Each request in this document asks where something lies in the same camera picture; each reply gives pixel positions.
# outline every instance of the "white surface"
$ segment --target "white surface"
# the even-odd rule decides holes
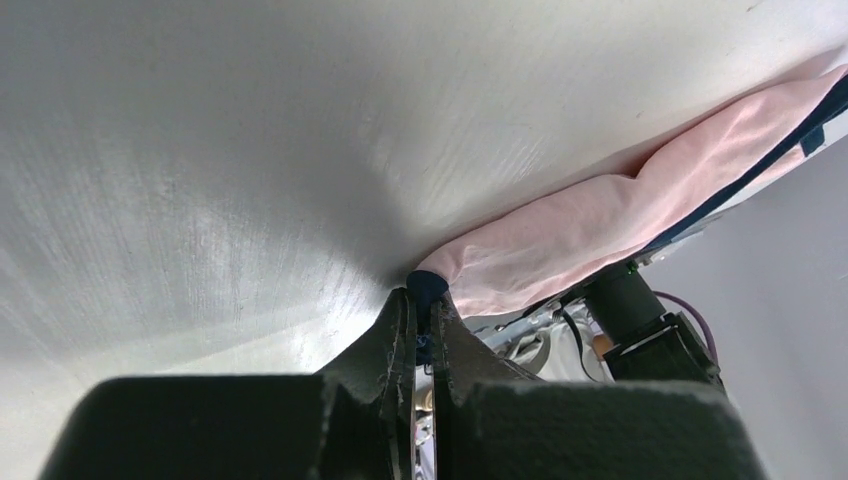
[[[706,317],[775,478],[848,472],[846,183],[843,139],[643,269]]]
[[[592,329],[589,325],[577,323],[577,329],[583,339],[583,367],[580,365],[581,355],[574,341],[574,334],[567,324],[559,324],[551,328],[551,355],[539,371],[539,378],[549,382],[565,381],[609,381],[603,364],[592,350]]]
[[[103,378],[320,366],[436,245],[650,151],[846,20],[844,0],[5,2],[0,476],[32,477]]]

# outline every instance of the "gray wall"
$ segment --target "gray wall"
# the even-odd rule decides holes
[[[644,270],[709,321],[779,478],[848,475],[848,139]]]

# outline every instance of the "pink cloth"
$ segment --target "pink cloth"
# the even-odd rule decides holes
[[[636,178],[601,175],[535,200],[442,246],[418,269],[447,280],[463,317],[532,305],[638,252],[738,179],[846,72],[747,96],[659,149]],[[765,175],[803,160],[793,149]]]

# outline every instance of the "black cable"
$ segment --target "black cable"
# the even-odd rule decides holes
[[[565,320],[565,323],[568,324],[569,328],[571,328],[571,333],[574,334],[574,341],[577,342],[577,354],[580,356],[580,367],[583,368],[583,373],[589,377],[589,380],[592,380],[593,382],[600,382],[600,380],[595,380],[595,377],[589,375],[589,371],[586,370],[586,364],[583,363],[583,337],[580,335],[580,330],[577,329],[577,324],[574,323],[574,319],[571,318],[571,315],[569,315],[564,308],[559,310],[559,314],[562,316],[562,319]]]

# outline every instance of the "wire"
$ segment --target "wire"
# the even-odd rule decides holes
[[[565,309],[560,309],[559,314],[574,334],[574,341],[577,342],[577,354],[580,356],[580,367],[583,368],[583,373],[589,377],[589,380],[593,382],[600,382],[600,380],[596,380],[595,377],[589,375],[589,371],[586,370],[586,364],[583,362],[583,337],[580,335],[580,331],[577,330],[577,324],[574,323],[574,319],[571,318],[571,315],[566,313]]]
[[[701,315],[701,313],[698,312],[698,310],[696,310],[695,307],[693,307],[689,302],[683,300],[682,298],[676,295],[672,295],[670,293],[665,292],[658,292],[656,290],[654,291],[654,295],[660,298],[664,298],[666,300],[670,300],[680,305],[681,307],[683,307],[684,310],[689,313],[689,315],[692,315],[692,317],[695,318],[695,321],[698,322],[698,325],[700,325],[701,327],[701,331],[704,332],[704,340],[706,340],[707,342],[707,350],[710,351],[710,355],[713,357],[713,361],[716,363],[716,365],[718,365],[718,352],[715,348],[715,338],[713,338],[713,332],[712,330],[710,330],[710,326],[707,324],[707,320],[704,318],[704,316]]]

